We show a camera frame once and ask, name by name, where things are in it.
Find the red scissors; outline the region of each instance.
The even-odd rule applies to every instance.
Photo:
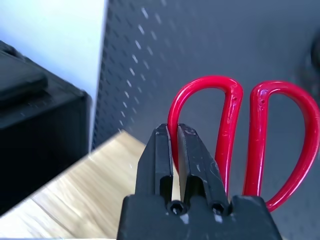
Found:
[[[235,80],[225,76],[205,76],[185,85],[175,96],[168,115],[173,161],[178,168],[178,119],[186,100],[206,88],[221,89],[225,93],[221,122],[217,137],[215,160],[224,190],[228,194],[229,172],[243,89]],[[315,100],[303,89],[284,81],[265,81],[250,94],[250,127],[246,174],[243,195],[260,196],[264,172],[268,100],[272,94],[283,94],[294,100],[302,111],[305,137],[299,160],[283,187],[266,202],[270,212],[282,205],[298,188],[314,162],[320,144],[320,113]]]

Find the pegboard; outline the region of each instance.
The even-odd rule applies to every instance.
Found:
[[[187,82],[225,75],[244,89],[233,148],[230,193],[241,194],[249,131],[249,94],[259,82],[299,83],[320,29],[316,0],[109,0],[92,147],[124,129],[147,143],[167,121],[171,101]],[[214,153],[224,94],[197,92],[180,122]],[[293,170],[304,139],[299,108],[271,97],[262,197],[268,200]],[[295,194],[272,213],[289,240],[319,240],[320,160]]]

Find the light wood grain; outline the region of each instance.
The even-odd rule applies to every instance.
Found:
[[[144,148],[128,133],[117,134],[1,217],[0,237],[116,238]],[[177,181],[174,199],[180,196]]]

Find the clamp jaw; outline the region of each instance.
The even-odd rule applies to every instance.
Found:
[[[171,200],[173,160],[166,124],[139,160],[135,194],[124,198],[117,240],[281,240],[265,201],[236,195],[229,203],[216,161],[196,131],[178,125],[181,201]]]

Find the red plastic handle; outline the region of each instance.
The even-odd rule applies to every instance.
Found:
[[[232,150],[243,97],[242,87],[235,80],[225,76],[205,76],[188,83],[178,92],[168,115],[173,161],[179,171],[177,130],[180,111],[192,94],[206,88],[217,88],[225,92],[215,160],[225,192],[228,194]],[[261,193],[267,138],[268,100],[274,93],[288,96],[299,106],[304,117],[305,137],[302,152],[293,172],[280,191],[266,203],[270,212],[283,204],[298,188],[314,162],[320,144],[320,113],[315,100],[307,92],[292,83],[282,81],[266,81],[257,85],[250,95],[248,159],[243,194],[260,196]]]
[[[243,97],[243,89],[238,82],[225,76],[204,76],[181,88],[172,102],[168,115],[172,156],[175,168],[179,172],[177,130],[180,111],[192,94],[207,88],[221,89],[225,93],[214,159],[219,167],[224,190],[228,194],[231,156]]]
[[[299,160],[288,180],[278,193],[266,202],[270,212],[283,204],[298,188],[314,162],[320,144],[320,113],[315,100],[298,86],[283,81],[265,81],[257,85],[250,95],[250,127],[248,158],[243,188],[244,195],[260,196],[264,171],[268,101],[272,94],[291,98],[301,109],[305,137]]]

